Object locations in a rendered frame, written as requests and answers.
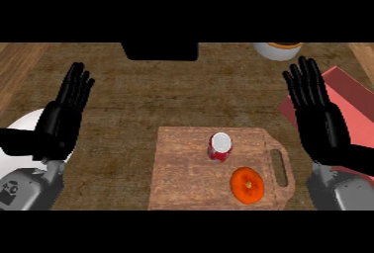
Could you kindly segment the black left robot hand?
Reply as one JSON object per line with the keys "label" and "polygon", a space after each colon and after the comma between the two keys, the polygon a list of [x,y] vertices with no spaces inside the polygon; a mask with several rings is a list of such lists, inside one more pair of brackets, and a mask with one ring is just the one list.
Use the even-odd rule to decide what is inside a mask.
{"label": "black left robot hand", "polygon": [[9,156],[32,155],[35,161],[67,159],[77,143],[82,114],[94,84],[95,79],[85,70],[85,64],[76,62],[35,129],[0,128],[0,149]]}

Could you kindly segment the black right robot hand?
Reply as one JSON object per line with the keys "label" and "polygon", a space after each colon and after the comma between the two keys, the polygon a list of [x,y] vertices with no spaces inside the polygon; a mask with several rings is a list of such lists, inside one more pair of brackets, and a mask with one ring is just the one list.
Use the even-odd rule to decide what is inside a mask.
{"label": "black right robot hand", "polygon": [[374,148],[351,141],[346,120],[327,95],[315,60],[302,55],[283,76],[296,109],[302,145],[312,161],[374,177]]}

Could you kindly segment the red cardboard box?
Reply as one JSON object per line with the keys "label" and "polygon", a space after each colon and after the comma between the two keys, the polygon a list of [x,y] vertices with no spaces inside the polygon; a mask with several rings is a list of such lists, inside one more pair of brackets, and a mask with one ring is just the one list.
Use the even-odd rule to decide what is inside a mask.
{"label": "red cardboard box", "polygon": [[[346,120],[351,141],[354,144],[374,148],[374,93],[338,66],[332,67],[321,75],[327,95]],[[292,96],[281,104],[281,112],[299,129]]]}

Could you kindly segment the red can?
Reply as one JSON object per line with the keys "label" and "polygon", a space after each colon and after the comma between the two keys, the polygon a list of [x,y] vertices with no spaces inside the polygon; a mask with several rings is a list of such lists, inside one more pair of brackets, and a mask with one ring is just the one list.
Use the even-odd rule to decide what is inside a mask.
{"label": "red can", "polygon": [[233,151],[233,139],[225,132],[218,132],[209,140],[207,156],[212,161],[224,162]]}

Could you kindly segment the wooden cutting board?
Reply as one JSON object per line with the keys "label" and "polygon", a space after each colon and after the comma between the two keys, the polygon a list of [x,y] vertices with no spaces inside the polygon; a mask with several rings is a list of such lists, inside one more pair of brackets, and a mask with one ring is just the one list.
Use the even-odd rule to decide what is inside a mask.
{"label": "wooden cutting board", "polygon": [[[233,152],[224,162],[209,158],[210,137],[225,132]],[[243,204],[231,192],[231,176],[249,167],[265,181],[265,196]],[[280,141],[258,127],[163,126],[153,173],[153,210],[281,210],[296,191],[290,156]]]}

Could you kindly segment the white plate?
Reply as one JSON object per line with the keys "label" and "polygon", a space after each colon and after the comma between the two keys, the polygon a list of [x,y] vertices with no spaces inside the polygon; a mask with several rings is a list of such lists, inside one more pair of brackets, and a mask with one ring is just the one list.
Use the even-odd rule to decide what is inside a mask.
{"label": "white plate", "polygon": [[[35,110],[24,117],[21,117],[11,125],[9,128],[20,130],[33,130],[36,128],[43,109]],[[0,147],[0,178],[20,168],[37,168],[43,171],[48,170],[48,165],[35,159],[37,146],[32,140],[18,141],[15,150],[5,152]]]}

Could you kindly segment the white pot with orange rim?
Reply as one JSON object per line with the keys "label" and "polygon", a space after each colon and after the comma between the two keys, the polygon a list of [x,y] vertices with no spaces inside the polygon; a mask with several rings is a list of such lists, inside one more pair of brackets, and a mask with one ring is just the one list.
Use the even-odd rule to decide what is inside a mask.
{"label": "white pot with orange rim", "polygon": [[299,53],[304,44],[293,42],[289,44],[278,42],[255,42],[255,49],[271,60],[290,60]]}

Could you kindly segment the orange fruit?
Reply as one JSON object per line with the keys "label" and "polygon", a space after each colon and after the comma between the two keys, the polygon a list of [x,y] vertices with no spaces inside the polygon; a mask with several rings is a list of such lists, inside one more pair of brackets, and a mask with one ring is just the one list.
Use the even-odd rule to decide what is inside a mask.
{"label": "orange fruit", "polygon": [[261,174],[249,167],[240,167],[230,180],[236,199],[246,205],[258,203],[265,196],[265,182]]}

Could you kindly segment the black appliance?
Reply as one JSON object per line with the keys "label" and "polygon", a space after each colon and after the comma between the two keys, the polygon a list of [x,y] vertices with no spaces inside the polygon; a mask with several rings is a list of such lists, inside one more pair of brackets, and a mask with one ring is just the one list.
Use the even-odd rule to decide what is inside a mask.
{"label": "black appliance", "polygon": [[196,61],[199,46],[196,42],[173,43],[122,43],[132,60]]}

